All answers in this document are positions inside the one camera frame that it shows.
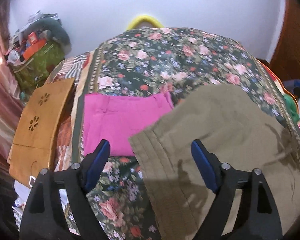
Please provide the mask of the brown wooden door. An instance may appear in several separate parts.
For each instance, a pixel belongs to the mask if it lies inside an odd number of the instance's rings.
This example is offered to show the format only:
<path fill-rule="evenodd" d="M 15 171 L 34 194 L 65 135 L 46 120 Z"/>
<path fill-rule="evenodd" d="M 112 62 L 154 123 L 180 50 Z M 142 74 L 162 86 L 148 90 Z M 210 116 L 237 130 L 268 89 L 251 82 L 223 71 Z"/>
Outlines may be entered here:
<path fill-rule="evenodd" d="M 281 81 L 300 79 L 300 4 L 286 0 L 285 17 L 269 68 Z"/>

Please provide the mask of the olive green pants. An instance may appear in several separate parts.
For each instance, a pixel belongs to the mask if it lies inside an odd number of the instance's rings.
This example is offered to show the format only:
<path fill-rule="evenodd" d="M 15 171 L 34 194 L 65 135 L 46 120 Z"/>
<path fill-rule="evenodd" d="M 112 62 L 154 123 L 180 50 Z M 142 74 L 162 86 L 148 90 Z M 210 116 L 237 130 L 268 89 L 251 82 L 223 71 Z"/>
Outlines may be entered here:
<path fill-rule="evenodd" d="M 238 170 L 261 169 L 290 229 L 300 215 L 296 137 L 240 87 L 208 85 L 129 140 L 162 239 L 192 239 L 213 202 L 191 155 L 196 139 Z"/>

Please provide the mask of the green patterned bag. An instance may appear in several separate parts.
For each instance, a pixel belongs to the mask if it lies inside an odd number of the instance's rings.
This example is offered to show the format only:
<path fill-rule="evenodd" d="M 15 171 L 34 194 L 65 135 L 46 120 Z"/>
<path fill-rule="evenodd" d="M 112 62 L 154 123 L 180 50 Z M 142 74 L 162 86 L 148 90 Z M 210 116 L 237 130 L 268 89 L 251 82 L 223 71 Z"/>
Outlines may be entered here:
<path fill-rule="evenodd" d="M 27 61 L 14 66 L 13 74 L 22 92 L 32 94 L 41 87 L 54 68 L 64 60 L 64 53 L 57 42 L 49 41 Z"/>

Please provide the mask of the floral dark green bedspread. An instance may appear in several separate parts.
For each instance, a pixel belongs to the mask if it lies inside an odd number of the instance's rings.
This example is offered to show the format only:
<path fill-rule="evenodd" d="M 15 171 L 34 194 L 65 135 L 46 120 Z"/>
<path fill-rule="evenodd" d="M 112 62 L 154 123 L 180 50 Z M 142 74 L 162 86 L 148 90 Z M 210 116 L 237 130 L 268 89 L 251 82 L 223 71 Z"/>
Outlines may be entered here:
<path fill-rule="evenodd" d="M 289 129 L 297 140 L 300 167 L 300 121 L 290 115 L 283 96 L 288 93 L 260 60 L 230 38 L 191 28 L 129 30 L 91 52 L 61 61 L 50 80 L 71 77 L 75 86 L 59 128 L 57 171 L 83 159 L 80 96 L 169 92 L 176 105 L 201 85 L 221 83 L 241 87 L 262 111 Z M 110 239 L 160 239 L 134 157 L 111 157 L 88 200 Z"/>

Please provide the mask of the folded magenta cloth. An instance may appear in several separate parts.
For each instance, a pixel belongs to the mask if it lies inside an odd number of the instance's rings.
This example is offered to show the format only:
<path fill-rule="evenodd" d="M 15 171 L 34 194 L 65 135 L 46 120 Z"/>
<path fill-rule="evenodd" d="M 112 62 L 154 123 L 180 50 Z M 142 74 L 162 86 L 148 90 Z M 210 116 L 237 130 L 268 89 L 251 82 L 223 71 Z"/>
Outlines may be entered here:
<path fill-rule="evenodd" d="M 158 121 L 174 108 L 169 92 L 149 97 L 112 96 L 100 93 L 84 97 L 84 155 L 102 139 L 110 143 L 110 156 L 132 157 L 129 138 Z"/>

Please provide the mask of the brown wooden lap table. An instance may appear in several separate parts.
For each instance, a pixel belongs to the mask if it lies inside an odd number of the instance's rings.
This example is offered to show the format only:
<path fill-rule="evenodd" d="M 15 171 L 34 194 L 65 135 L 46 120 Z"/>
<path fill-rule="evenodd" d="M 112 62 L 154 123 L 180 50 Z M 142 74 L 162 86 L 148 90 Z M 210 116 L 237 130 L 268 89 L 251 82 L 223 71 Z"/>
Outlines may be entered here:
<path fill-rule="evenodd" d="M 28 188 L 41 169 L 54 169 L 57 132 L 74 80 L 72 77 L 35 89 L 21 113 L 11 147 L 9 173 Z"/>

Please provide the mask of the green cloth at bedside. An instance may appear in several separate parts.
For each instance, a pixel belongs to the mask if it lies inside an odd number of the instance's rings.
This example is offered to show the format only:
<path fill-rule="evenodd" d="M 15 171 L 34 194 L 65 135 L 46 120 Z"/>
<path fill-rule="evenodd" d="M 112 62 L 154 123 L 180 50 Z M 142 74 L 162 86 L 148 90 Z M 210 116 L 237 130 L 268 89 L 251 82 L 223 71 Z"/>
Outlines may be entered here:
<path fill-rule="evenodd" d="M 287 108 L 288 108 L 288 110 L 290 112 L 290 115 L 291 115 L 293 121 L 296 122 L 296 123 L 298 123 L 300 121 L 300 116 L 299 116 L 298 108 L 297 108 L 297 105 L 295 104 L 295 101 L 288 94 L 284 94 L 283 96 L 285 98 L 285 102 L 287 104 Z"/>

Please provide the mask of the grey neck pillow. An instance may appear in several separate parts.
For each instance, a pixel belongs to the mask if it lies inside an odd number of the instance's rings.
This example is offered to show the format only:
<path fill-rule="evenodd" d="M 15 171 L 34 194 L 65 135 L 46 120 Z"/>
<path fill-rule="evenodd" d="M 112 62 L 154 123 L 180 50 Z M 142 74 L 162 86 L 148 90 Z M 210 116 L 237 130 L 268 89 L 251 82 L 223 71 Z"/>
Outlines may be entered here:
<path fill-rule="evenodd" d="M 48 40 L 55 40 L 64 46 L 70 44 L 70 37 L 67 32 L 57 20 L 52 18 L 41 18 L 31 23 L 23 31 L 23 38 L 27 38 L 30 33 L 40 30 L 47 31 L 46 35 Z"/>

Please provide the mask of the orange box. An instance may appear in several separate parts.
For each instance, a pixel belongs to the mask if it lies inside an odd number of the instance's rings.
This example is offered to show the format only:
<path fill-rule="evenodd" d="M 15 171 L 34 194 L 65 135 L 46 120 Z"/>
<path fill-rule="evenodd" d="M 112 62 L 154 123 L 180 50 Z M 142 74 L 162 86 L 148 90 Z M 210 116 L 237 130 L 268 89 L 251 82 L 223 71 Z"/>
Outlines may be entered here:
<path fill-rule="evenodd" d="M 35 31 L 31 32 L 28 36 L 28 39 L 26 42 L 26 49 L 23 53 L 24 59 L 28 60 L 45 44 L 46 44 L 45 38 L 40 38 L 39 35 Z"/>

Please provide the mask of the yellow plush item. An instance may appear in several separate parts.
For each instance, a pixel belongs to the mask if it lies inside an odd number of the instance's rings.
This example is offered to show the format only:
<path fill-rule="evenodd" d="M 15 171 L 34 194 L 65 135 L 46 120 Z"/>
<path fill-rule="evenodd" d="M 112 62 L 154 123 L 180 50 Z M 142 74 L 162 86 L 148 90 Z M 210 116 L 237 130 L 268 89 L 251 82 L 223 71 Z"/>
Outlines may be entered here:
<path fill-rule="evenodd" d="M 163 24 L 161 24 L 156 18 L 149 15 L 138 15 L 127 25 L 126 30 L 135 29 L 139 25 L 147 23 L 154 28 L 163 28 Z"/>

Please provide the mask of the white crumpled cloth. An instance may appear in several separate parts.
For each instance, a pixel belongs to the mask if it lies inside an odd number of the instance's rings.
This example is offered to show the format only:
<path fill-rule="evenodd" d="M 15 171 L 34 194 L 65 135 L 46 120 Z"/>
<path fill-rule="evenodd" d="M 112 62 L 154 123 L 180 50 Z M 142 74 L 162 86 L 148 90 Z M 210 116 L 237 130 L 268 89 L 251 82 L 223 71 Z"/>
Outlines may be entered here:
<path fill-rule="evenodd" d="M 26 185 L 20 183 L 19 181 L 14 181 L 14 190 L 18 195 L 18 198 L 25 204 L 31 192 L 31 189 L 36 181 L 36 177 L 30 176 L 29 181 Z"/>

